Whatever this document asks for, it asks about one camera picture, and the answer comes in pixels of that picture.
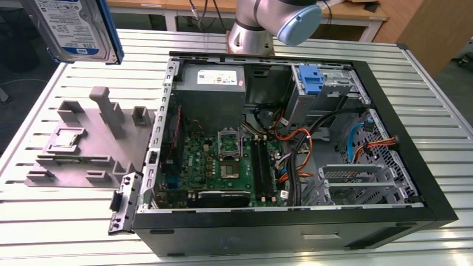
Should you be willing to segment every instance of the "blue cable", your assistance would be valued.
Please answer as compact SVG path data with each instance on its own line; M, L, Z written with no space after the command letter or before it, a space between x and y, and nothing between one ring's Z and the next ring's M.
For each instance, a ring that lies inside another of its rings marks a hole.
M349 163L350 163L352 160L353 160L353 147L352 147L352 143L353 143L353 136L354 136L354 133L356 133L358 127L362 127L362 124L356 124L356 125L353 126L350 132L349 132L349 135L348 135L346 154L348 154Z

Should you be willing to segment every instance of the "connector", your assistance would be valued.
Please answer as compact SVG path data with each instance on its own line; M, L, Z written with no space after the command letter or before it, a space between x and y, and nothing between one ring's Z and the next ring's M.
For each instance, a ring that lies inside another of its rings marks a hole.
M305 93L317 95L324 87L324 76L320 74L318 68L313 65L301 65L298 70Z
M364 130L366 132L373 132L374 130L374 120L373 118L366 119L366 121L362 124Z

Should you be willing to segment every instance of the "hard drive label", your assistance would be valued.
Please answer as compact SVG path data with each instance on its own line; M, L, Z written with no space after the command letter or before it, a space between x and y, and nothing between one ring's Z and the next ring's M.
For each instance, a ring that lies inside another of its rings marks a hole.
M73 54L97 54L98 44L81 16L80 0L34 0L58 45Z

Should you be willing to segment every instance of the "motherboard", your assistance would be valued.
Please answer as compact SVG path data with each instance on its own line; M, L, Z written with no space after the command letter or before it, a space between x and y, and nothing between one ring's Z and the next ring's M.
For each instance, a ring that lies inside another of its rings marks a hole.
M220 135L220 140L218 136L186 137L182 170L178 174L165 173L166 190L157 191L158 198L172 205L168 208L188 208L193 207L189 204L197 193L206 192L210 197L229 195L233 200L238 198L236 193L246 193L249 207L281 206L270 168L278 156L276 140L230 134Z

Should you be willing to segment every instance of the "aluminum table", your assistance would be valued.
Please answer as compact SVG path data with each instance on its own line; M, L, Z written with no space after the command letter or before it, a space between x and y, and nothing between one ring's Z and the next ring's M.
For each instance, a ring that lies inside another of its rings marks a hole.
M136 235L106 235L112 190L28 188L23 181L56 128L62 100L94 106L108 86L121 108L156 109L172 50L224 53L222 34L118 30L121 65L61 64L0 158L0 265L470 265L473 264L473 130L410 51L393 44L274 41L276 54L364 60L388 95L460 220L376 250L157 258Z

